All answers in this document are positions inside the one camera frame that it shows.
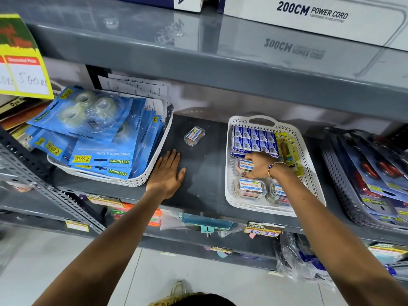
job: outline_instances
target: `tile floor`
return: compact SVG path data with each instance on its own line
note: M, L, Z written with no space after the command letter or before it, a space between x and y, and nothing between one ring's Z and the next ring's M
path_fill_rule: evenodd
M7 306L31 305L91 242L54 232L6 228L8 233L0 241L0 296ZM314 283L294 283L257 268L138 248L109 306L146 306L165 297L178 279L185 279L194 291L222 295L238 306L346 305L339 293Z

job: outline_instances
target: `hand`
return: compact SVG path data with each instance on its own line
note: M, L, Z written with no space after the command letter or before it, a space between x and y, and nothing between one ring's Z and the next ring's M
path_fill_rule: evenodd
M164 158L160 157L147 181L146 191L157 190L163 194L164 199L169 199L180 188L186 174L182 168L177 176L177 167L180 162L180 153L176 149L166 152Z
M248 153L245 159L251 160L254 163L252 172L245 175L248 178L268 178L268 166L278 161L275 157L264 152Z

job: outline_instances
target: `perforated metal post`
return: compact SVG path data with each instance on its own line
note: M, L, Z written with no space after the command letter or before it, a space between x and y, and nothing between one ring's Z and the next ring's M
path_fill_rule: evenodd
M74 219L89 225L97 233L106 228L88 212L84 211L73 198L48 184L50 170L38 157L28 152L7 131L0 127L0 160L3 166L22 184L30 185L55 204L70 213Z

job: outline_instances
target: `person's left hand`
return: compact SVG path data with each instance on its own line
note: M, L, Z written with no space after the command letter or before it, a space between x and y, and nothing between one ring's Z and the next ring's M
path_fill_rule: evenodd
M164 199L171 198L180 188L186 174L186 168L182 168L177 175L177 167L180 162L180 153L176 149L166 152L164 158L157 160L155 168L147 181L146 191L163 191Z

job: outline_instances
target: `bracelet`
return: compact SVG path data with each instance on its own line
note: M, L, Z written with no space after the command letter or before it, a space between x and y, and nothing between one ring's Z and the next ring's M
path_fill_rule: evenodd
M278 162L269 164L269 165L268 165L268 177L273 178L273 177L271 176L270 171L271 171L272 166L274 166L275 164L278 164L278 163L282 163L282 164L285 164L285 165L286 165L286 163L285 163L285 162L282 162L282 161L278 161Z

